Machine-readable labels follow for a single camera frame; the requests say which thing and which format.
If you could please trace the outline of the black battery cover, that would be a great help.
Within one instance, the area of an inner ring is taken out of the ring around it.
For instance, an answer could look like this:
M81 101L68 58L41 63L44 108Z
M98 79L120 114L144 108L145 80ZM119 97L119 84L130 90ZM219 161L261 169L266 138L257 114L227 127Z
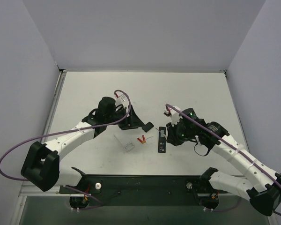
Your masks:
M147 133L149 130L151 130L154 127L152 122L148 122L145 125L143 125L141 128L142 130Z

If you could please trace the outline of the black remote control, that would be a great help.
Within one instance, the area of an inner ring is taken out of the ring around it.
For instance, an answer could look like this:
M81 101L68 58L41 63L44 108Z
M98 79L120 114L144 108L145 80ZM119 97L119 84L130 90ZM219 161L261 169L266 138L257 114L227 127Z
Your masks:
M163 130L166 134L166 127L159 127L158 129ZM158 136L158 152L166 153L166 138L162 137L160 134Z

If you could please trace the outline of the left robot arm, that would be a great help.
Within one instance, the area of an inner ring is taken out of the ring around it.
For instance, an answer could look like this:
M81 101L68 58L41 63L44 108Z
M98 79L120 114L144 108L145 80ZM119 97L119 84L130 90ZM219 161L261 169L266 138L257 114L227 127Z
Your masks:
M84 117L71 132L45 143L34 142L28 151L21 175L42 191L51 189L59 179L60 161L78 146L104 132L109 125L121 130L144 126L128 100L103 97L98 107Z

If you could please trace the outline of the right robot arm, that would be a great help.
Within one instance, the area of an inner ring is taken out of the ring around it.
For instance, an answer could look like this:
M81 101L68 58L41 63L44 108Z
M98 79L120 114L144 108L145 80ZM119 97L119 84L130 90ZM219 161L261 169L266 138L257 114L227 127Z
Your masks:
M195 147L207 150L205 157L214 152L242 175L235 177L216 168L209 168L201 176L207 184L213 189L247 200L264 216L281 216L276 210L281 203L281 173L251 155L222 125L214 121L206 123L200 119L193 108L182 111L167 104L164 115L171 119L166 125L168 143L180 146L185 142L193 142Z

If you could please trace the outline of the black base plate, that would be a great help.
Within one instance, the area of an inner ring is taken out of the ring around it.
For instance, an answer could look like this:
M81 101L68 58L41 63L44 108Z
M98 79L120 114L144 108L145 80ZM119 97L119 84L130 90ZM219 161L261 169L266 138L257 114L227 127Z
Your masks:
M87 175L74 187L59 188L75 206L82 200L74 195L82 191L90 204L102 206L194 206L219 193L198 175Z

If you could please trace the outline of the aluminium frame rail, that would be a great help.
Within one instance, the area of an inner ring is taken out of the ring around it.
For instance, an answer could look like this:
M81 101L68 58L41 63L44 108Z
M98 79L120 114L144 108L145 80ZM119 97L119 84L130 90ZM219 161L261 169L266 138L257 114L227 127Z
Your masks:
M70 185L80 191L87 191L92 195L102 194L108 190L144 190L149 191L191 192L198 194L231 193L244 196L253 185L241 176L230 176L222 172L212 175L170 176L170 175L84 175L78 184Z

